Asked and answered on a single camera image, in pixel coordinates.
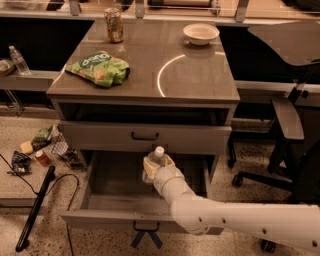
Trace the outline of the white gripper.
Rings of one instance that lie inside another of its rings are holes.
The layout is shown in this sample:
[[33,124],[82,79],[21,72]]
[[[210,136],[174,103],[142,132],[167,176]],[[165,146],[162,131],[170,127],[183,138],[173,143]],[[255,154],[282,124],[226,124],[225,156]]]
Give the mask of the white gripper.
[[175,162],[169,155],[165,155],[165,165],[166,167],[161,167],[159,169],[157,163],[154,163],[148,157],[145,157],[143,159],[143,179],[146,182],[152,182],[154,180],[153,185],[155,189],[168,204],[171,204],[184,193],[194,195],[194,192],[187,184],[184,175],[177,167],[174,167]]

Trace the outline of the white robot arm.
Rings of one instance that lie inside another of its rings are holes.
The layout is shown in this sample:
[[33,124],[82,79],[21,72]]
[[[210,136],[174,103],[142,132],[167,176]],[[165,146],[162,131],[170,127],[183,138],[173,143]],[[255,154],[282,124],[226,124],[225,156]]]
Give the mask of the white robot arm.
[[191,234],[227,228],[320,252],[320,209],[315,205],[223,203],[196,195],[171,158],[163,166],[144,158],[143,168],[168,203],[173,220]]

